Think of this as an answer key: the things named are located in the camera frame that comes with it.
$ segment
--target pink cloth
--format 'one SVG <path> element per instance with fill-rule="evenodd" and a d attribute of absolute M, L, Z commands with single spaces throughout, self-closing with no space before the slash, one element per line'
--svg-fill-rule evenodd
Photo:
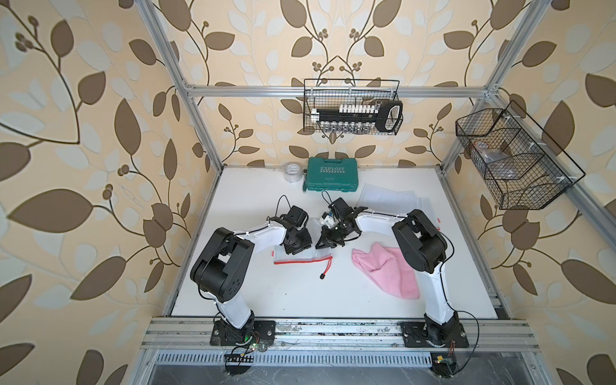
<path fill-rule="evenodd" d="M 415 271 L 399 248 L 372 245 L 369 253 L 353 249 L 353 265 L 360 269 L 381 290 L 402 299 L 418 299 Z"/>

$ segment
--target small white object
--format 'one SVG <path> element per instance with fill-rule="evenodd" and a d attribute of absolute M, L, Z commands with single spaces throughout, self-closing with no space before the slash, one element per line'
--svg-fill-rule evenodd
<path fill-rule="evenodd" d="M 302 167 L 297 163 L 289 163 L 285 166 L 284 177 L 289 183 L 299 182 L 303 179 Z"/>

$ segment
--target black mounting plate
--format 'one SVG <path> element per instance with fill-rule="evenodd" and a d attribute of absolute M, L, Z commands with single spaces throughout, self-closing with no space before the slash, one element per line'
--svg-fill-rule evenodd
<path fill-rule="evenodd" d="M 232 332 L 237 332 L 237 329 L 234 329 L 223 320 L 215 321 L 214 328 L 212 329 L 212 336 L 209 339 L 209 344 L 212 346 L 237 346 L 237 340 L 229 340 L 226 338 L 227 330 L 231 331 L 231 335 Z M 264 347 L 267 348 L 267 346 L 271 346 L 274 343 L 274 338 L 276 337 L 275 321 L 254 321 L 253 330 L 259 335 L 259 349 Z"/>
<path fill-rule="evenodd" d="M 400 322 L 404 347 L 434 347 L 426 341 L 425 326 L 425 322 Z M 456 347 L 469 347 L 468 338 L 461 323 L 452 332 L 452 339 L 456 343 Z M 449 349 L 450 341 L 448 340 L 445 343 L 444 349 Z"/>

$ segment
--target black wire basket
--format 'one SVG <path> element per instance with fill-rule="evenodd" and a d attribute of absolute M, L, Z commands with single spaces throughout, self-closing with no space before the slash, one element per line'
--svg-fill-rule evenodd
<path fill-rule="evenodd" d="M 305 79 L 306 134 L 396 135 L 402 125 L 398 80 Z"/>
<path fill-rule="evenodd" d="M 565 171 L 546 143 L 522 127 L 515 101 L 506 108 L 486 108 L 456 120 L 456 136 L 485 181 L 500 209 L 539 210 L 586 175 L 584 170 L 528 114 L 543 131 L 555 153 L 563 154 L 577 170 Z"/>

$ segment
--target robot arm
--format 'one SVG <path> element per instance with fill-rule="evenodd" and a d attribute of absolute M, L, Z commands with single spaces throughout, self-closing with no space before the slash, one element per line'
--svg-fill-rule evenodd
<path fill-rule="evenodd" d="M 330 229 L 323 226 L 319 242 L 324 245 L 344 246 L 344 239 L 352 231 L 395 237 L 404 259 L 418 272 L 426 302 L 426 340 L 434 346 L 443 346 L 458 330 L 460 322 L 447 303 L 445 269 L 444 265 L 439 266 L 446 260 L 447 242 L 432 222 L 421 210 L 413 210 L 406 216 L 376 213 L 365 207 L 352 209 L 342 198 L 332 202 L 330 210 L 337 223 Z"/>
<path fill-rule="evenodd" d="M 275 245 L 284 245 L 288 254 L 309 248 L 312 240 L 305 227 L 307 220 L 306 212 L 293 206 L 288 214 L 271 217 L 267 223 L 250 230 L 232 232 L 221 227 L 214 231 L 195 261 L 190 279 L 199 290 L 213 296 L 223 319 L 242 331 L 238 334 L 241 338 L 246 331 L 252 332 L 250 324 L 254 320 L 254 314 L 239 293 L 251 256 Z M 226 255 L 230 256 L 227 262 L 219 259 Z"/>

